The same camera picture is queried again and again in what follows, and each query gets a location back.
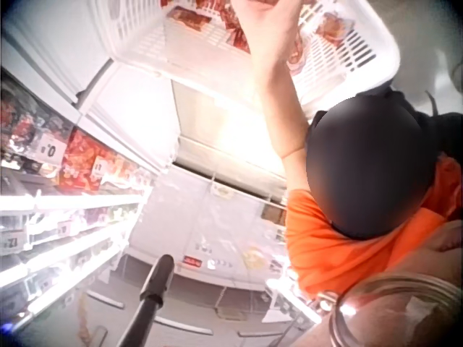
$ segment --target price tag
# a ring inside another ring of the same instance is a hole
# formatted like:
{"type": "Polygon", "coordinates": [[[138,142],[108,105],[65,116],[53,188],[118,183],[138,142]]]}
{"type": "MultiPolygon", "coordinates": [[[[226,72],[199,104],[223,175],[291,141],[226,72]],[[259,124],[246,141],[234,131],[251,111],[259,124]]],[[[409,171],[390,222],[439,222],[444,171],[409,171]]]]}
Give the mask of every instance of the price tag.
{"type": "Polygon", "coordinates": [[[93,163],[92,176],[103,177],[109,172],[109,163],[103,157],[96,157],[95,163],[93,163]]]}
{"type": "Polygon", "coordinates": [[[50,134],[42,134],[34,153],[34,159],[41,163],[60,166],[67,144],[55,139],[50,134]]]}
{"type": "Polygon", "coordinates": [[[1,255],[18,253],[27,243],[27,234],[24,230],[4,231],[0,234],[1,255]]]}
{"type": "Polygon", "coordinates": [[[201,265],[203,264],[202,260],[199,260],[199,259],[196,259],[196,258],[193,258],[193,257],[189,257],[187,255],[183,256],[182,262],[184,264],[194,266],[194,267],[201,267],[201,265]]]}
{"type": "Polygon", "coordinates": [[[71,235],[72,221],[66,220],[58,223],[58,237],[65,237],[71,235]]]}

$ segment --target floor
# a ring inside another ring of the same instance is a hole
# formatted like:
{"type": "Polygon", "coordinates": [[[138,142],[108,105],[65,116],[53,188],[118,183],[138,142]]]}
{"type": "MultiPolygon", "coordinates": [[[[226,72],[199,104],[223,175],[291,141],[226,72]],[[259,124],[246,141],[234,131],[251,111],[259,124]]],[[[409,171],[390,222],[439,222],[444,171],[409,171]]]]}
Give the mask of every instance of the floor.
{"type": "MultiPolygon", "coordinates": [[[[99,301],[86,298],[85,304],[76,295],[75,300],[65,309],[54,309],[41,319],[33,321],[21,333],[26,346],[80,347],[82,322],[91,333],[99,325],[109,333],[103,347],[117,345],[122,333],[132,319],[138,305],[138,297],[150,266],[135,258],[123,258],[119,268],[111,274],[109,284],[97,280],[91,290],[125,304],[124,310],[118,310],[99,301]]],[[[199,283],[186,278],[174,277],[164,307],[158,316],[197,327],[211,329],[213,336],[195,335],[170,327],[154,324],[146,346],[150,347],[264,347],[275,338],[248,338],[237,332],[283,331],[285,324],[263,324],[261,320],[268,308],[259,293],[230,290],[223,297],[220,307],[238,309],[245,314],[246,320],[232,322],[217,317],[213,307],[221,288],[199,283]]]]}

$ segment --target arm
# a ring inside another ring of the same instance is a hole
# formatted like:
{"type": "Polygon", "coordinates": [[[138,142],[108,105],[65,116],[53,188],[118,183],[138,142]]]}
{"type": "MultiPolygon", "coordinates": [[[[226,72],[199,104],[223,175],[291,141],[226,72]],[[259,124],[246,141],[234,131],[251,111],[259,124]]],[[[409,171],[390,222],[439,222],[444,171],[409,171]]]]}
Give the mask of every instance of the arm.
{"type": "Polygon", "coordinates": [[[286,65],[302,0],[279,0],[275,6],[252,0],[232,0],[232,4],[250,46],[257,92],[273,149],[283,162],[287,189],[309,189],[308,123],[286,65]]]}

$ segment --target store shelf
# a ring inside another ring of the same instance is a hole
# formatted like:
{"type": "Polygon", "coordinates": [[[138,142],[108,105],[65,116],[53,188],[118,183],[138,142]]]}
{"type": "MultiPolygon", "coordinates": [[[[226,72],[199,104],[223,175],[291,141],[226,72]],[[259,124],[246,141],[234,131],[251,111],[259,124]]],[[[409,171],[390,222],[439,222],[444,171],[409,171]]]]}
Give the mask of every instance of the store shelf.
{"type": "Polygon", "coordinates": [[[22,197],[0,196],[0,210],[3,215],[9,212],[34,213],[47,210],[72,210],[108,207],[117,205],[138,204],[143,202],[143,196],[137,194],[127,195],[55,195],[37,196],[25,195],[22,197]]]}
{"type": "Polygon", "coordinates": [[[41,312],[50,307],[55,301],[60,299],[65,293],[72,290],[82,280],[94,273],[98,268],[103,266],[121,251],[120,246],[113,246],[106,251],[103,251],[98,256],[85,263],[79,270],[72,271],[63,275],[59,282],[50,288],[47,292],[28,305],[27,310],[30,314],[25,316],[17,324],[12,326],[12,332],[24,327],[33,318],[37,317],[41,312]]]}
{"type": "Polygon", "coordinates": [[[0,273],[0,288],[8,286],[9,284],[26,278],[39,270],[85,251],[86,249],[109,239],[111,236],[120,234],[125,229],[131,228],[132,224],[132,221],[127,221],[107,226],[102,228],[100,231],[96,231],[90,235],[75,239],[67,244],[63,244],[45,253],[39,254],[31,260],[28,260],[25,264],[19,264],[5,270],[0,273]]]}

